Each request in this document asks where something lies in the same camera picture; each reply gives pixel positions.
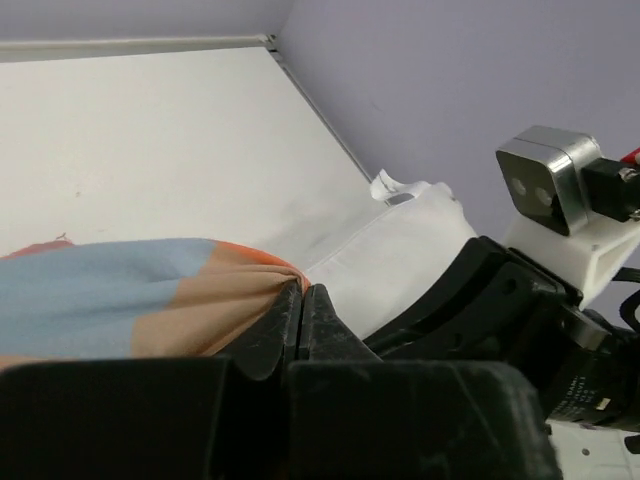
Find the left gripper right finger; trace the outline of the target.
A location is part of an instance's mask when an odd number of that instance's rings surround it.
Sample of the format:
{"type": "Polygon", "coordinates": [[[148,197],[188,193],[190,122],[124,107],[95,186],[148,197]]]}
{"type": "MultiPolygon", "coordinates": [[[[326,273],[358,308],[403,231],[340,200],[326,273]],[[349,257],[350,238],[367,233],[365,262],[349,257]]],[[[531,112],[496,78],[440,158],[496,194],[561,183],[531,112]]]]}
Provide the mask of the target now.
{"type": "Polygon", "coordinates": [[[532,385],[483,361],[382,361],[325,287],[305,295],[289,367],[293,479],[558,479],[532,385]]]}

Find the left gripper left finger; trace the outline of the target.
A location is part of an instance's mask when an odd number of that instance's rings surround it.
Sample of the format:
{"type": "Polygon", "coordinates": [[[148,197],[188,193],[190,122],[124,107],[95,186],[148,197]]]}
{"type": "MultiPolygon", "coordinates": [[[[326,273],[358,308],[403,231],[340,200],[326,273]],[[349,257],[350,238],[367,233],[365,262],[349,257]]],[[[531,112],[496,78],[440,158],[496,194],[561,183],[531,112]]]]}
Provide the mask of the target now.
{"type": "Polygon", "coordinates": [[[290,282],[214,356],[48,361],[1,375],[5,479],[283,479],[290,282]]]}

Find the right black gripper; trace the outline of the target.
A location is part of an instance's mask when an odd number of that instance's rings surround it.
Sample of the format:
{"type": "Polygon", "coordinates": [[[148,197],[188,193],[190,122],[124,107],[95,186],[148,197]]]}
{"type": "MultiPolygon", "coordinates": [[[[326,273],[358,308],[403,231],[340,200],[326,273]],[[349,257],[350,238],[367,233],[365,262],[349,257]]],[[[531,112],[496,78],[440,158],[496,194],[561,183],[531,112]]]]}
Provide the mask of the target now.
{"type": "Polygon", "coordinates": [[[582,293],[487,237],[473,238],[407,310],[369,335],[383,366],[423,383],[535,389],[541,400],[595,397],[595,326],[582,293]]]}

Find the white pillow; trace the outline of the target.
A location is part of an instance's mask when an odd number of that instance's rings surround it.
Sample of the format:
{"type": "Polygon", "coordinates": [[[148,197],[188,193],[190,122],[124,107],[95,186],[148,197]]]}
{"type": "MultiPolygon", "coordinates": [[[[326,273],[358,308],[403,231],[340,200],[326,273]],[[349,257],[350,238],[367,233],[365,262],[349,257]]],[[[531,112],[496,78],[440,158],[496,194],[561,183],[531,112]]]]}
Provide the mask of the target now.
{"type": "Polygon", "coordinates": [[[413,305],[475,235],[444,183],[396,205],[369,189],[366,209],[329,236],[304,274],[327,288],[338,317],[364,339],[413,305]]]}

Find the orange blue checked pillowcase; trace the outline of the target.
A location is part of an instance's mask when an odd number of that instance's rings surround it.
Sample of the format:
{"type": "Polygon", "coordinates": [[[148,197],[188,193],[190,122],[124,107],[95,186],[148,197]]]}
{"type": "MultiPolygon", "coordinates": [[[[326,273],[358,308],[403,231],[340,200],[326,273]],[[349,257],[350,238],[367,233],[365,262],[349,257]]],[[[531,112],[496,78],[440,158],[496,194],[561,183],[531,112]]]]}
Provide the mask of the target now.
{"type": "Polygon", "coordinates": [[[309,283],[273,255],[222,241],[35,244],[1,260],[1,365],[210,356],[288,285],[309,283]]]}

